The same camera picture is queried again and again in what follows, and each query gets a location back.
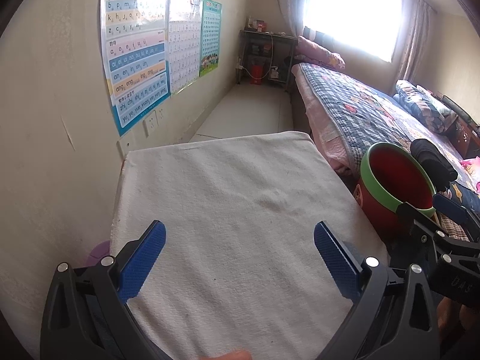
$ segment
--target rolled black clothing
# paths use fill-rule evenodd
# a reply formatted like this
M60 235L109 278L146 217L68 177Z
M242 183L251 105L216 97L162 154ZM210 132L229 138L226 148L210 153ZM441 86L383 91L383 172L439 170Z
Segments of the rolled black clothing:
M410 153L425 170L438 192L446 191L450 187L450 181L457 180L457 171L429 140L414 140L410 145Z

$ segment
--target beige wall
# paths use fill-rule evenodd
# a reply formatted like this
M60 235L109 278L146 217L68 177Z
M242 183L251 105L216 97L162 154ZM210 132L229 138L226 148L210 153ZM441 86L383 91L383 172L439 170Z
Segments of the beige wall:
M398 36L393 61L385 62L367 52L346 44L335 42L332 52L339 53L345 60L345 74L362 81L380 91L390 94L400 65L400 53L405 44L407 23L409 21L410 0L406 0L404 23ZM278 0L248 0L247 14L253 19L265 20L268 31L290 33L280 12Z
M216 1L219 68L157 107L153 136L135 126L139 148L188 140L233 85L246 0ZM110 237L122 159L100 50L99 0L24 0L0 39L0 308L34 355L55 267Z
M441 14L418 83L450 97L480 122L480 38L465 17Z

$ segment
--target power cord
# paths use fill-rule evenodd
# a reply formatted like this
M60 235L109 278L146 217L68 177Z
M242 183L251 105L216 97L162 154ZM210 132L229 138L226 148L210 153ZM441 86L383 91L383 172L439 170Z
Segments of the power cord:
M246 67L244 67L244 66L242 67L242 69L245 69L245 71L248 73L248 75L255 80L263 80L266 76L268 76L270 74L270 71L272 70L272 64L273 64L273 36L272 36L272 34L269 34L269 35L270 35L270 38L272 40L272 51L271 51L272 56L270 57L270 67L268 68L267 73L263 77L257 78L257 77L252 76Z

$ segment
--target red and green bucket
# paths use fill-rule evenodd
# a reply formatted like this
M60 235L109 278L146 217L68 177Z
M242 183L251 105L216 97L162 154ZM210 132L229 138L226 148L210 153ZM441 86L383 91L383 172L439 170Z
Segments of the red and green bucket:
M431 218L435 188L420 164L405 150L387 142L371 145L360 165L353 193L384 242L404 233L395 212L408 202Z

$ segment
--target human hand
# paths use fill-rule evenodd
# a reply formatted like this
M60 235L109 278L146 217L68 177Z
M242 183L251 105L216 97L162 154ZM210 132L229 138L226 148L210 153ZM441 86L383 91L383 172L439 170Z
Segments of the human hand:
M236 350L220 357L202 357L200 360L252 360L251 354L246 350Z

